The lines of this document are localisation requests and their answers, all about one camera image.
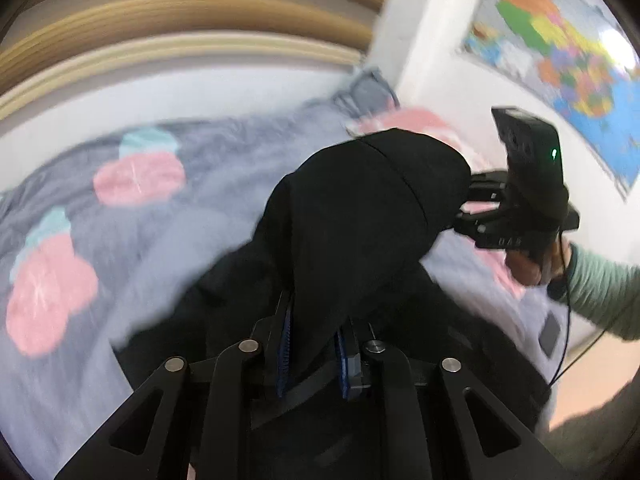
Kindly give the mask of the right hand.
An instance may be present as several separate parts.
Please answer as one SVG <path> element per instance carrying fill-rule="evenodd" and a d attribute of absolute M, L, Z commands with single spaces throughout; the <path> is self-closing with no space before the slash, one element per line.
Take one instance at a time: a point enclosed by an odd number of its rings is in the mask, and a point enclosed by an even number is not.
<path fill-rule="evenodd" d="M 512 278 L 525 287 L 548 285 L 558 278 L 568 277 L 572 260 L 572 245 L 564 236 L 558 236 L 548 247 L 541 263 L 536 262 L 528 252 L 508 250 L 504 264 Z"/>

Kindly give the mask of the right forearm green sleeve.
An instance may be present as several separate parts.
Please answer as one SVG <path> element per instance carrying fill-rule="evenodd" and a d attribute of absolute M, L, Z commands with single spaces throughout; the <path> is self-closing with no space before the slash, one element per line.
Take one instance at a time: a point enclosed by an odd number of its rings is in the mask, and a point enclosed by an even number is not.
<path fill-rule="evenodd" d="M 570 304 L 583 318 L 620 337 L 639 339 L 639 267 L 610 261 L 576 244 L 570 244 L 562 276 L 547 286 L 551 299 Z"/>

